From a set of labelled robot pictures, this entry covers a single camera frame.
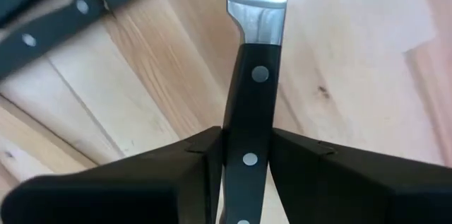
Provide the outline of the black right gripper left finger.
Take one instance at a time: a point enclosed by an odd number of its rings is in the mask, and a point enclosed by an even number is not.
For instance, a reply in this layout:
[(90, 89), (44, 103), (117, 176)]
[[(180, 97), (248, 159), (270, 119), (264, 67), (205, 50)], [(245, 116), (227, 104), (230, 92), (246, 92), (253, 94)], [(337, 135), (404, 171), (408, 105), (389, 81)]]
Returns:
[(214, 223), (222, 131), (70, 175), (21, 183), (1, 204), (4, 223)]

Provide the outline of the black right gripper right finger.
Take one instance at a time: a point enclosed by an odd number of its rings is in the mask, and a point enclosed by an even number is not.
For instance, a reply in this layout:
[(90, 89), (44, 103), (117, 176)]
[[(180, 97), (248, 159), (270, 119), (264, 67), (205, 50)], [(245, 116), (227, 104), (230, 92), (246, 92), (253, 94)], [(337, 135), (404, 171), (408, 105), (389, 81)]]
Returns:
[(270, 171), (290, 223), (451, 224), (451, 169), (282, 129)]

